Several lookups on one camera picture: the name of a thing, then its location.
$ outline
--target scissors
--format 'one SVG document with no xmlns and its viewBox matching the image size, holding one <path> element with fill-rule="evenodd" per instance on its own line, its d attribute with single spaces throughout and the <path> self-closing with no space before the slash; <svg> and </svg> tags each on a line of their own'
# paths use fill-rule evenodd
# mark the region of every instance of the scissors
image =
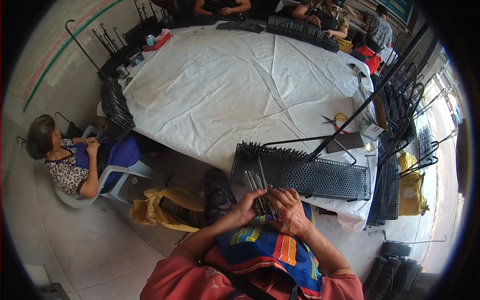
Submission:
<svg viewBox="0 0 480 300">
<path fill-rule="evenodd" d="M 322 117 L 324 117 L 325 120 L 328 121 L 328 122 L 323 122 L 323 124 L 330 123 L 330 124 L 332 124 L 333 126 L 335 126 L 335 130 L 338 130 L 338 128 L 339 128 L 339 127 L 337 126 L 337 124 L 336 124 L 337 121 L 343 121 L 343 122 L 345 122 L 345 121 L 348 120 L 347 115 L 346 115 L 346 114 L 343 114 L 343 113 L 337 113 L 337 114 L 335 115 L 335 120 L 329 119 L 329 118 L 327 118 L 327 117 L 324 116 L 324 115 L 322 115 Z"/>
</svg>

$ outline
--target wrinkled hand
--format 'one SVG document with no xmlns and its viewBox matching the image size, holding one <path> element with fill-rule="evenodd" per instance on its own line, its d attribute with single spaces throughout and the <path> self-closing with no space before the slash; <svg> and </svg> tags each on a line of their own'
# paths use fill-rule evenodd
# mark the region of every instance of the wrinkled hand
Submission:
<svg viewBox="0 0 480 300">
<path fill-rule="evenodd" d="M 317 25 L 317 26 L 320 26 L 320 19 L 316 16 L 316 15 L 311 15 L 308 20 L 310 21 L 310 23 L 314 24 L 314 25 Z"/>
<path fill-rule="evenodd" d="M 91 142 L 87 146 L 87 153 L 88 153 L 89 158 L 96 158 L 96 153 L 97 153 L 98 147 L 100 147 L 99 142 Z"/>
<path fill-rule="evenodd" d="M 335 35 L 335 30 L 332 29 L 324 30 L 324 32 L 328 35 L 328 37 L 332 37 Z"/>
<path fill-rule="evenodd" d="M 87 145 L 90 145 L 90 144 L 93 143 L 93 142 L 96 142 L 96 138 L 95 138 L 94 136 L 89 137 L 89 138 L 87 139 Z"/>
<path fill-rule="evenodd" d="M 231 14 L 231 13 L 234 13 L 234 11 L 233 11 L 233 8 L 231 8 L 231 7 L 224 7 L 220 11 L 220 13 L 221 14 Z"/>
<path fill-rule="evenodd" d="M 268 223 L 281 233 L 301 237 L 313 226 L 313 223 L 305 216 L 296 190 L 269 189 L 266 196 L 282 217 L 281 222 L 269 221 Z"/>
<path fill-rule="evenodd" d="M 238 201 L 237 205 L 227 214 L 227 217 L 231 219 L 234 223 L 234 227 L 243 227 L 250 223 L 257 216 L 257 212 L 253 207 L 253 200 L 258 197 L 265 195 L 267 190 L 257 189 L 252 192 L 245 193 L 245 195 Z"/>
</svg>

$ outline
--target floral shirt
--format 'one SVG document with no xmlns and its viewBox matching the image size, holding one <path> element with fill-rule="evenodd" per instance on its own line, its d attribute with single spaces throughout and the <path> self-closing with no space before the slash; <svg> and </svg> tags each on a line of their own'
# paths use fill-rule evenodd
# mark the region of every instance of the floral shirt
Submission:
<svg viewBox="0 0 480 300">
<path fill-rule="evenodd" d="M 367 34 L 377 45 L 382 47 L 382 50 L 378 53 L 382 55 L 388 42 L 392 42 L 392 28 L 378 14 L 371 14 L 367 19 L 367 24 L 370 25 L 370 30 Z"/>
<path fill-rule="evenodd" d="M 88 169 L 77 167 L 76 148 L 66 148 L 73 145 L 71 139 L 62 139 L 62 147 L 70 151 L 72 154 L 63 158 L 62 162 L 46 160 L 48 171 L 53 178 L 53 182 L 66 194 L 78 195 L 83 183 L 87 180 Z"/>
<path fill-rule="evenodd" d="M 337 19 L 340 23 L 340 26 L 348 29 L 348 25 L 350 24 L 350 15 L 348 14 L 347 10 L 340 7 L 327 6 L 325 1 L 323 0 L 300 0 L 300 4 L 308 8 L 308 4 L 310 3 L 310 1 L 312 1 L 310 9 L 314 9 L 316 7 L 317 9 L 325 12 L 332 18 Z"/>
</svg>

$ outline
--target red shirt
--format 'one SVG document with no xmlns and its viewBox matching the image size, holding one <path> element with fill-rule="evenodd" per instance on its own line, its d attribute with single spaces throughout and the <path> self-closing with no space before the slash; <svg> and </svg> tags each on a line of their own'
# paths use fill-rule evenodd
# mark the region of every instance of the red shirt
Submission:
<svg viewBox="0 0 480 300">
<path fill-rule="evenodd" d="M 214 247 L 205 261 L 227 266 L 218 246 Z M 249 274 L 250 281 L 273 297 L 288 299 L 292 287 L 282 282 L 278 273 L 261 268 Z M 363 292 L 360 280 L 353 274 L 343 274 L 334 278 L 323 277 L 322 299 L 360 300 Z M 152 275 L 140 294 L 141 300 L 158 299 L 224 299 L 235 288 L 216 269 L 209 266 L 197 267 L 197 263 L 183 256 L 172 256 L 158 261 Z M 249 299 L 242 294 L 237 298 Z"/>
</svg>

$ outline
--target bundle of metal rods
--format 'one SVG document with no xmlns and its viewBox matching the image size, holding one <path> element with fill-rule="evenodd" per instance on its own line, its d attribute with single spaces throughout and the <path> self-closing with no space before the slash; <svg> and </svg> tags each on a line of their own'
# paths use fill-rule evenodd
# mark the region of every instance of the bundle of metal rods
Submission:
<svg viewBox="0 0 480 300">
<path fill-rule="evenodd" d="M 203 226 L 204 212 L 202 211 L 185 208 L 167 197 L 160 200 L 160 206 L 183 224 L 194 228 L 202 228 Z"/>
<path fill-rule="evenodd" d="M 256 189 L 268 189 L 260 158 L 258 159 L 258 162 L 260 164 L 260 172 L 262 174 L 261 179 L 258 173 L 254 170 L 245 171 L 243 173 L 243 182 L 245 183 L 245 186 L 249 192 L 252 192 Z M 272 204 L 266 195 L 255 198 L 253 201 L 253 207 L 255 208 L 258 216 L 271 216 L 273 220 L 276 220 L 276 209 L 272 207 Z"/>
</svg>

